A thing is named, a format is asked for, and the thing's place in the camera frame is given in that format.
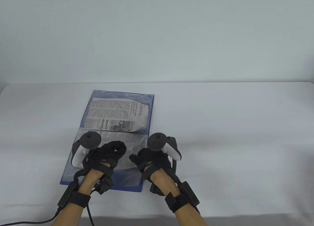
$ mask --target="white wall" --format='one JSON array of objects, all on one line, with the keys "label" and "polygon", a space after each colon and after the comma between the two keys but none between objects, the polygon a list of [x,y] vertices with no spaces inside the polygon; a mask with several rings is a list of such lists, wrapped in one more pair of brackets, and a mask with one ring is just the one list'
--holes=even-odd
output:
[{"label": "white wall", "polygon": [[0,83],[314,78],[314,0],[0,0]]}]

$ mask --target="newspaper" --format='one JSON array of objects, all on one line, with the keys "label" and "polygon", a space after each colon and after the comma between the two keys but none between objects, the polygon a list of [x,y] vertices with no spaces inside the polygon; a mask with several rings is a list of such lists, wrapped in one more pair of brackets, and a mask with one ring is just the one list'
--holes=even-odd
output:
[{"label": "newspaper", "polygon": [[93,98],[85,129],[132,132],[146,129],[148,105],[131,99]]},{"label": "newspaper", "polygon": [[[77,134],[77,139],[79,139],[83,134],[90,130],[80,130]],[[146,147],[146,139],[147,135],[140,134],[132,134],[132,133],[123,133],[123,132],[107,132],[107,131],[95,131],[101,135],[101,143],[99,147],[102,145],[109,143],[111,141],[122,141],[127,147],[127,151],[123,155],[123,157],[119,160],[117,167],[115,170],[125,170],[132,167],[136,167],[134,163],[132,163],[129,159],[131,154],[137,154],[142,148]]]}]

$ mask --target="forearm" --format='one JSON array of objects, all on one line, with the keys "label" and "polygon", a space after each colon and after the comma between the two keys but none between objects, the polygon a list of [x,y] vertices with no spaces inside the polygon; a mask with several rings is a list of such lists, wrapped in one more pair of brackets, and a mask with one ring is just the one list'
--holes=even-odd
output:
[{"label": "forearm", "polygon": [[[90,195],[95,183],[99,178],[101,178],[102,175],[103,173],[100,171],[91,170],[83,179],[78,192],[85,195]],[[72,203],[67,204],[66,207],[64,207],[64,209],[60,212],[52,226],[78,226],[83,209],[83,207]]]},{"label": "forearm", "polygon": [[[174,197],[181,194],[180,190],[176,186],[175,182],[170,176],[160,169],[153,173],[150,179],[156,184],[158,188],[167,196],[170,192]],[[180,226],[206,226],[206,222],[203,217],[195,210],[191,204],[187,204],[175,212],[176,218]]]}]

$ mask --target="white vr controller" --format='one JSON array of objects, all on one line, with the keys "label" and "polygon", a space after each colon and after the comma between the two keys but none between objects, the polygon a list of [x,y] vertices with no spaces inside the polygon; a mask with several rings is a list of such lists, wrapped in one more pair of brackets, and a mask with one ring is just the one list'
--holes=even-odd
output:
[{"label": "white vr controller", "polygon": [[147,146],[152,151],[163,151],[172,159],[180,161],[182,159],[174,137],[167,137],[163,133],[152,134],[147,141]]},{"label": "white vr controller", "polygon": [[85,156],[91,149],[97,148],[101,143],[101,135],[97,132],[87,132],[73,143],[71,164],[73,167],[83,168]]}]

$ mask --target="controller grip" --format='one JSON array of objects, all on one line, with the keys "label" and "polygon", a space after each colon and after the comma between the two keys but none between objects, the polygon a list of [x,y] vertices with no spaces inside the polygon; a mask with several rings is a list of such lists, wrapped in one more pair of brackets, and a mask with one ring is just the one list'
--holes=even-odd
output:
[{"label": "controller grip", "polygon": [[89,149],[83,148],[82,145],[78,147],[76,152],[73,154],[71,164],[73,167],[81,167],[83,168],[83,160],[85,156],[89,153]]},{"label": "controller grip", "polygon": [[167,153],[170,157],[172,157],[172,159],[174,159],[176,161],[180,161],[182,159],[181,153],[178,150],[175,150],[168,143],[165,144],[162,151],[164,153]]}]

